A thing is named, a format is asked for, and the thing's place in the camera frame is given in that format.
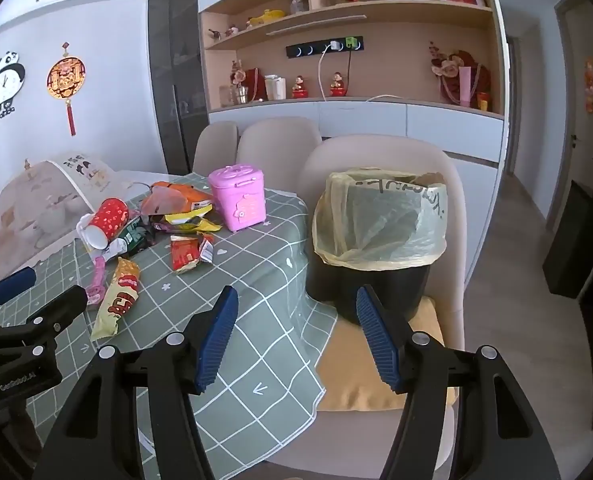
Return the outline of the panda wall clock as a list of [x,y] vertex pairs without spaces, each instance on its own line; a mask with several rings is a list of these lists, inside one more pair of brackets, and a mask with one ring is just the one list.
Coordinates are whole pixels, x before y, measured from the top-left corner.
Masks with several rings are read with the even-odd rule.
[[23,87],[25,67],[18,52],[7,51],[0,58],[0,120],[14,112],[13,100]]

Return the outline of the yellow bin liner bag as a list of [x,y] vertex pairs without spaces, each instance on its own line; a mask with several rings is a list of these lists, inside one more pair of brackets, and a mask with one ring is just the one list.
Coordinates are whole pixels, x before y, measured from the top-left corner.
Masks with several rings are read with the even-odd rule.
[[396,271],[430,266],[446,251],[449,196],[437,172],[333,172],[312,220],[314,252],[328,266]]

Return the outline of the wooden wall shelf unit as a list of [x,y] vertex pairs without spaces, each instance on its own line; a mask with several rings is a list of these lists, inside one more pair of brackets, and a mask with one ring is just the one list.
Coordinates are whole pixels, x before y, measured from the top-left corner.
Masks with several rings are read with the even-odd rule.
[[[199,0],[203,77],[212,112],[234,105],[229,87],[234,70],[286,78],[293,101],[403,101],[504,116],[507,112],[508,61],[498,0],[486,6],[442,0]],[[267,25],[246,27],[266,9],[287,16]],[[287,58],[291,44],[363,36],[362,51]],[[461,107],[441,96],[431,72],[429,44],[445,53],[469,52],[491,72],[489,112]],[[346,96],[330,96],[333,74],[342,74]],[[293,99],[302,76],[306,99]]]

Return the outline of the red paper cup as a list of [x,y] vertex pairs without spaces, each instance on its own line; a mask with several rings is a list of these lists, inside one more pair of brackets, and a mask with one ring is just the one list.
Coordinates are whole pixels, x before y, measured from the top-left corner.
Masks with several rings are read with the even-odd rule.
[[107,198],[93,214],[84,214],[76,232],[90,250],[105,250],[127,223],[129,210],[121,198]]

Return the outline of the yellow nabati snack bag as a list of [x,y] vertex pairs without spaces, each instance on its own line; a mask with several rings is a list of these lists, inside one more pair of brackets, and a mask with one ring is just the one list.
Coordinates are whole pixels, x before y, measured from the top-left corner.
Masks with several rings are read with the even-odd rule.
[[150,223],[156,230],[174,235],[216,233],[223,226],[212,205],[181,214],[157,214],[150,217]]

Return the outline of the white lower cabinet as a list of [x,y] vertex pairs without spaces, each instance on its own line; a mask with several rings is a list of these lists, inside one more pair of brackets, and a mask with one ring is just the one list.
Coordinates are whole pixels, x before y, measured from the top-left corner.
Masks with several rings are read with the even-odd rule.
[[502,118],[428,104],[367,101],[287,101],[234,106],[208,114],[244,130],[277,117],[303,117],[324,138],[347,134],[387,134],[421,140],[453,158],[464,188],[467,214],[466,278],[471,278],[487,236],[498,191],[499,164],[505,154]]

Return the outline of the red small snack wrapper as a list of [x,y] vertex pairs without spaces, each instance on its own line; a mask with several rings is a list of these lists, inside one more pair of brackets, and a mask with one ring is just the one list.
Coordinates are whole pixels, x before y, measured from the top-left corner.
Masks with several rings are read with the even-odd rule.
[[201,263],[213,263],[214,236],[198,233],[193,236],[173,235],[170,238],[170,261],[172,270],[185,273]]

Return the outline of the right red figurine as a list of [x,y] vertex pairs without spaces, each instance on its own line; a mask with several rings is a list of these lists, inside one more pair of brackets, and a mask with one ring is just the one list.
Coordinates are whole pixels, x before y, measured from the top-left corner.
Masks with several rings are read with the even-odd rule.
[[345,85],[343,76],[341,73],[336,72],[333,74],[333,81],[330,84],[330,96],[346,96],[347,86]]

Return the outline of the near beige chair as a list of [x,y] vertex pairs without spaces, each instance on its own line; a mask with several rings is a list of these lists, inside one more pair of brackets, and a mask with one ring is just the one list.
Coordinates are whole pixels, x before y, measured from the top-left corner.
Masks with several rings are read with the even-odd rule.
[[308,474],[376,479],[416,393],[381,381],[354,301],[373,286],[406,327],[465,345],[467,219],[461,177],[441,148],[353,134],[310,154],[296,187],[309,210],[305,288],[339,311],[318,372],[327,389],[315,422],[276,465]]

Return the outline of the yellow long snack bag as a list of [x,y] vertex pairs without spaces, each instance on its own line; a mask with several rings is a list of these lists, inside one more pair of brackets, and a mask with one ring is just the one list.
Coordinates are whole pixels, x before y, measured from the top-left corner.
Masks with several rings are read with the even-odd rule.
[[110,338],[118,333],[118,322],[138,299],[139,277],[140,267],[137,263],[125,258],[118,259],[111,283],[97,312],[91,341]]

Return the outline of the left red figurine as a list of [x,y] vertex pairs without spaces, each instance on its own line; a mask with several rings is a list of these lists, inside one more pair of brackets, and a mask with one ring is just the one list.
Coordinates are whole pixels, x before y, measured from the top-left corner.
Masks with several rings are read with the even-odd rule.
[[304,78],[302,76],[295,78],[291,94],[293,99],[306,99],[309,96],[309,90],[305,87]]

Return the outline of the black water dispenser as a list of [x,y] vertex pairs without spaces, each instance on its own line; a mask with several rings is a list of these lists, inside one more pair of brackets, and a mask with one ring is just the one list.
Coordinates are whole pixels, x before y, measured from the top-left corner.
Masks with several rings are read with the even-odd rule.
[[552,294],[577,299],[592,270],[593,188],[573,180],[543,273]]

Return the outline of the middle beige chair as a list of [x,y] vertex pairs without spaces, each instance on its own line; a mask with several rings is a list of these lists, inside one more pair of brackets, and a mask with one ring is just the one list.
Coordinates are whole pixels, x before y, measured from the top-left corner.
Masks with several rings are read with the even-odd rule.
[[321,142],[313,120],[264,119],[243,131],[236,160],[262,170],[266,188],[295,193],[306,160]]

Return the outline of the orange plastic bag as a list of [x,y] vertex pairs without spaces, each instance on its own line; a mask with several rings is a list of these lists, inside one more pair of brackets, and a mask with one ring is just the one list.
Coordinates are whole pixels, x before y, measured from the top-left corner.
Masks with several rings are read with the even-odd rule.
[[157,214],[187,214],[211,206],[213,197],[190,184],[154,182],[150,194],[142,201],[140,212],[146,216]]

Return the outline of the red chinese knot ornament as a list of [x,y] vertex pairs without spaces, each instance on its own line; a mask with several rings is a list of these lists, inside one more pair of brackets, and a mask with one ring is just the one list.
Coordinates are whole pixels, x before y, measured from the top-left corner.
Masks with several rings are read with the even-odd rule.
[[83,88],[86,66],[80,58],[69,54],[69,46],[67,41],[62,44],[62,55],[48,72],[46,88],[50,96],[64,102],[70,135],[76,136],[72,99]]

